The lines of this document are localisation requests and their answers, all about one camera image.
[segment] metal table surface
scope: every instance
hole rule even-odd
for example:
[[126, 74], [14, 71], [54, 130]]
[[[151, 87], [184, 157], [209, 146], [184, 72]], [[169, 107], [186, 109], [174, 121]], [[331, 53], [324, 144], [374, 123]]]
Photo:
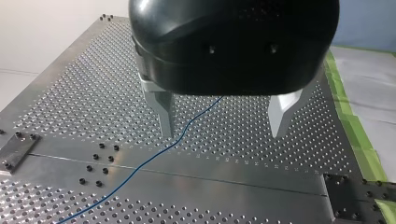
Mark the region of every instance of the metal table surface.
[[[215, 99], [176, 96], [176, 133]], [[272, 137], [268, 103], [223, 98], [179, 145], [78, 223], [331, 223], [319, 175], [361, 179], [361, 172], [326, 78], [285, 137]], [[161, 137], [140, 89], [130, 24], [116, 17], [96, 21], [0, 112], [0, 129], [0, 146], [16, 131], [42, 136], [12, 176], [0, 175], [4, 223], [56, 223], [176, 139]]]

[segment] green tape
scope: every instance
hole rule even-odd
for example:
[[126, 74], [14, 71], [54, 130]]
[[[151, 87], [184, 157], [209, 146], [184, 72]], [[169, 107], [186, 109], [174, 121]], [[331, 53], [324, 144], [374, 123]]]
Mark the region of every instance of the green tape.
[[388, 224], [396, 224], [396, 203], [375, 199]]
[[346, 45], [333, 45], [333, 46], [334, 47], [338, 47], [338, 48], [343, 48], [343, 49], [359, 49], [359, 50], [366, 50], [366, 51], [372, 51], [372, 52], [378, 52], [378, 53], [393, 53], [393, 54], [396, 54], [396, 52], [389, 51], [389, 50], [365, 49], [365, 48], [351, 47], [351, 46], [346, 46]]
[[338, 73], [337, 65], [331, 52], [328, 52], [326, 56], [325, 73], [332, 91], [338, 118], [344, 127], [349, 144], [352, 146], [358, 165], [361, 168], [361, 174], [369, 181], [380, 180], [387, 182], [387, 176], [369, 137], [361, 125], [361, 121], [353, 115], [343, 81]]

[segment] black bracket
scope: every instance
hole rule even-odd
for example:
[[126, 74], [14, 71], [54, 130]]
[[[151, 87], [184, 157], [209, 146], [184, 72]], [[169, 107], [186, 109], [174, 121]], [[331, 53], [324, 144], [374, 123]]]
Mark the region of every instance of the black bracket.
[[375, 199], [394, 201], [390, 183], [356, 181], [342, 175], [323, 175], [323, 187], [333, 224], [385, 223]]
[[0, 148], [0, 174], [11, 175], [39, 139], [38, 134], [15, 132]]

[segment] black robot housing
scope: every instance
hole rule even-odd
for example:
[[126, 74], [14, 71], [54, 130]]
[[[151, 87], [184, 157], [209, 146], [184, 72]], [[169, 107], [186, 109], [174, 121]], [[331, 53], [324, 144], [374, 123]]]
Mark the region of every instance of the black robot housing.
[[139, 73], [181, 94], [303, 88], [328, 50], [338, 0], [130, 0]]

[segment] blue cable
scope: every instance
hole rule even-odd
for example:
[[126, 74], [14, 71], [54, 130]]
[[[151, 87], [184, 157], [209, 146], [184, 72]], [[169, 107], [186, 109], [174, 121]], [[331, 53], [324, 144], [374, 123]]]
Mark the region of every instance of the blue cable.
[[93, 205], [89, 206], [88, 208], [81, 210], [77, 213], [75, 213], [73, 216], [68, 217], [62, 221], [59, 221], [57, 224], [62, 224], [67, 222], [70, 219], [73, 219], [75, 217], [80, 216], [81, 214], [93, 209], [95, 206], [97, 206], [99, 203], [104, 202], [105, 200], [107, 200], [109, 197], [111, 197], [111, 195], [113, 195], [115, 192], [117, 192], [120, 188], [122, 188], [131, 178], [132, 176], [134, 176], [134, 174], [136, 174], [136, 172], [138, 170], [140, 170], [140, 168], [142, 168], [143, 166], [145, 166], [147, 163], [151, 162], [152, 160], [154, 160], [156, 157], [158, 157], [159, 155], [163, 154], [165, 151], [167, 151], [168, 149], [174, 147], [175, 145], [177, 145], [177, 143], [179, 143], [181, 141], [181, 139], [183, 139], [184, 135], [186, 134], [187, 129], [189, 128], [189, 126], [199, 117], [201, 117], [204, 113], [206, 113], [207, 111], [209, 111], [213, 106], [215, 106], [215, 104], [217, 104], [221, 99], [223, 98], [223, 96], [221, 96], [217, 101], [215, 101], [215, 103], [213, 103], [210, 107], [208, 107], [206, 110], [202, 111], [201, 113], [199, 113], [197, 116], [195, 116], [193, 119], [191, 119], [187, 125], [184, 127], [183, 132], [181, 133], [181, 136], [176, 140], [175, 143], [173, 143], [172, 145], [170, 145], [169, 147], [166, 147], [165, 149], [157, 152], [154, 156], [152, 156], [150, 159], [146, 160], [145, 162], [143, 162], [142, 164], [140, 164], [118, 187], [116, 187], [115, 189], [113, 189], [113, 191], [111, 191], [111, 193], [109, 193], [106, 197], [102, 198], [99, 202], [94, 203]]

